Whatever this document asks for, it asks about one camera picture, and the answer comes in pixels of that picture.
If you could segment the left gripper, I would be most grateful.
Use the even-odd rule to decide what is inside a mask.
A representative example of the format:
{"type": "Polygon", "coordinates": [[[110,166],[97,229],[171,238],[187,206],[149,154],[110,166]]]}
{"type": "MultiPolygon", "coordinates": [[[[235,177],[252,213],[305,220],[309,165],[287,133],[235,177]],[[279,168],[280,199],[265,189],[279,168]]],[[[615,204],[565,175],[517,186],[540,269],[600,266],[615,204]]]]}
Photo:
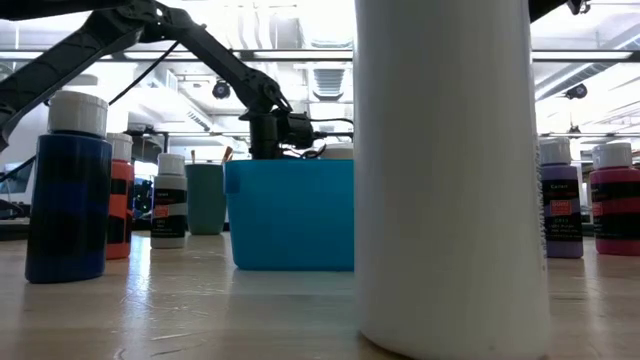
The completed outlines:
{"type": "Polygon", "coordinates": [[[280,109],[269,113],[247,111],[239,119],[249,122],[249,153],[253,160],[279,159],[283,144],[306,149],[315,141],[311,119],[305,113],[280,109]]]}

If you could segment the small white paint bottle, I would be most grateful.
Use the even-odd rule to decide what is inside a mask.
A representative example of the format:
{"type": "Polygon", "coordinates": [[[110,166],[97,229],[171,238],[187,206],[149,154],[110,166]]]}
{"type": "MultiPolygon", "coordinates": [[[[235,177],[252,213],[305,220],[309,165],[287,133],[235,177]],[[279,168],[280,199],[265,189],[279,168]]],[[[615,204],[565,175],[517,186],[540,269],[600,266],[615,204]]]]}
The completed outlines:
{"type": "Polygon", "coordinates": [[[151,248],[183,248],[186,243],[187,179],[182,155],[160,153],[153,180],[151,248]]]}

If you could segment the small red-orange paint bottle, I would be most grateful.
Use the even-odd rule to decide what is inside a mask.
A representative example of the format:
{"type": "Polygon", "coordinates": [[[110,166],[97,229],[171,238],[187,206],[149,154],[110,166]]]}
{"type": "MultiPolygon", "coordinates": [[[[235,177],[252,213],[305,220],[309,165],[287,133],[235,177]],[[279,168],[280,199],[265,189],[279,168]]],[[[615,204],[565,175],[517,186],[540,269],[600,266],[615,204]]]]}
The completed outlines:
{"type": "Polygon", "coordinates": [[[134,166],[133,140],[123,133],[108,133],[112,145],[111,186],[109,199],[106,259],[128,258],[133,225],[134,166]]]}

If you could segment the large white paint bottle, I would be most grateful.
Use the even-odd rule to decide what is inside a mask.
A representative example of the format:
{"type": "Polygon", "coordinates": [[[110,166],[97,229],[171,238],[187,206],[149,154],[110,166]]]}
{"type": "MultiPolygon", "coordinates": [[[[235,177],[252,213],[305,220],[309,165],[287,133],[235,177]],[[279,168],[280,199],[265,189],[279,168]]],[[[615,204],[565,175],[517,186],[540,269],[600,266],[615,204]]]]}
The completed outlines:
{"type": "Polygon", "coordinates": [[[539,360],[550,311],[527,0],[355,0],[361,333],[539,360]]]}

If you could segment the small dark blue paint bottle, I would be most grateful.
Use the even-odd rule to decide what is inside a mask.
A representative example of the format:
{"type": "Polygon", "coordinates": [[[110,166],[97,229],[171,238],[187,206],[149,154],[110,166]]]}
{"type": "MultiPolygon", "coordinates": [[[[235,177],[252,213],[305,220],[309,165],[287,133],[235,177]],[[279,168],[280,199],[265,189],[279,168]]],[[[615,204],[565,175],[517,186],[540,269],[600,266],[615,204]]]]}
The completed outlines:
{"type": "Polygon", "coordinates": [[[61,90],[38,137],[25,277],[34,284],[86,280],[106,262],[112,145],[108,103],[61,90]]]}

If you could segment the small purple paint bottle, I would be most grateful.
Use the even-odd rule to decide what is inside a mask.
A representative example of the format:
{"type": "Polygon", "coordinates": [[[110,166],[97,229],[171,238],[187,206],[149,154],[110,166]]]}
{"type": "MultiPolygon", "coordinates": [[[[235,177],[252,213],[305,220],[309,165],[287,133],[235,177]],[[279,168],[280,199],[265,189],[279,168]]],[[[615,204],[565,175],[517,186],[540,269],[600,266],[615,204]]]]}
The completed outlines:
{"type": "Polygon", "coordinates": [[[579,259],[583,256],[578,171],[572,165],[570,141],[539,141],[540,184],[544,236],[548,258],[579,259]]]}

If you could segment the small crimson paint bottle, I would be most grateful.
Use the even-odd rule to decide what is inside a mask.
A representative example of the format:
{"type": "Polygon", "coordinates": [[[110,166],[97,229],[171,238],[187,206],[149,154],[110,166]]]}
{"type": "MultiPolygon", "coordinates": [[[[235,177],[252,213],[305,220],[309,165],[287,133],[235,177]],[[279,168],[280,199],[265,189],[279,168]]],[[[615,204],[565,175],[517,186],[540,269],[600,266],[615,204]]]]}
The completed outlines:
{"type": "Polygon", "coordinates": [[[600,254],[640,256],[640,169],[630,143],[593,148],[589,175],[593,231],[600,254]]]}

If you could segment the ceiling air vent grille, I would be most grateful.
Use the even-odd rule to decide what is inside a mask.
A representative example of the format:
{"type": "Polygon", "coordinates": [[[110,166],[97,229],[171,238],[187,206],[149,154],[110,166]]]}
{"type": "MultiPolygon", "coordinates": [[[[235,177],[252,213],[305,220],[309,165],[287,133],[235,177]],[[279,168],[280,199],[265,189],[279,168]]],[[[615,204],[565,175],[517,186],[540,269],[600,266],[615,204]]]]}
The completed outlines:
{"type": "Polygon", "coordinates": [[[319,101],[339,101],[344,95],[342,90],[344,76],[344,69],[314,69],[313,94],[319,101]]]}

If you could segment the blue plastic bin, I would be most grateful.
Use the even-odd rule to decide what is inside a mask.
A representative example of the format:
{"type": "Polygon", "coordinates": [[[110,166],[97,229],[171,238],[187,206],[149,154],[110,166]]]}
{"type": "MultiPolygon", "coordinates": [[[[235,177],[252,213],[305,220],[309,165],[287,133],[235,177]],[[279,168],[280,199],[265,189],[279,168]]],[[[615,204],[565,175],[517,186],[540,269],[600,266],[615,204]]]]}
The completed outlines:
{"type": "Polygon", "coordinates": [[[224,190],[238,268],[354,269],[353,161],[232,161],[224,190]]]}

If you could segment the horizontal overhead rig beam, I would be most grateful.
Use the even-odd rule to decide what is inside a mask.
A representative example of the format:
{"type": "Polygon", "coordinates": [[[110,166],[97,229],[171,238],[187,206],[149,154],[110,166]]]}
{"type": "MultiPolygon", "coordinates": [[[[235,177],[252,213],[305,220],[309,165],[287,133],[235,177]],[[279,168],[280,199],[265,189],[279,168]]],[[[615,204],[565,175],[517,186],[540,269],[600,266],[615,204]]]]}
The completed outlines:
{"type": "MultiPolygon", "coordinates": [[[[106,55],[102,61],[153,61],[163,50],[130,50],[106,55]]],[[[0,50],[0,60],[25,62],[40,56],[39,50],[0,50]]],[[[350,62],[351,50],[236,50],[233,54],[246,62],[350,62]]],[[[534,63],[638,63],[640,50],[533,50],[534,63]]]]}

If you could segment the dark green cup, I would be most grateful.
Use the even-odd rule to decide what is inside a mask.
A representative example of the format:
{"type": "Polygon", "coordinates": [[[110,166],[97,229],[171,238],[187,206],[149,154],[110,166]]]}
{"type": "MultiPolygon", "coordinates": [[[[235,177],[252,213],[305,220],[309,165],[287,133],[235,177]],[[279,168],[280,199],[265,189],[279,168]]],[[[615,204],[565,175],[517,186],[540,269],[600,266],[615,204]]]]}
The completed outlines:
{"type": "Polygon", "coordinates": [[[219,164],[186,166],[187,223],[192,235],[217,235],[226,220],[224,171],[219,164]]]}

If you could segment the background computer monitor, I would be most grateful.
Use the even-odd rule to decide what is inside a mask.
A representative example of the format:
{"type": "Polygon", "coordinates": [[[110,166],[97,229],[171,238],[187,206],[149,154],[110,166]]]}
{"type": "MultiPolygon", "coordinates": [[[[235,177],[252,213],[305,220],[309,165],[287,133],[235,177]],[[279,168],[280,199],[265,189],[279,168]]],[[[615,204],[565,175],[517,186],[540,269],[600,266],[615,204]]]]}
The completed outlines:
{"type": "Polygon", "coordinates": [[[4,182],[0,183],[0,195],[29,195],[32,191],[32,171],[35,162],[32,161],[22,167],[19,171],[9,176],[4,182]]]}

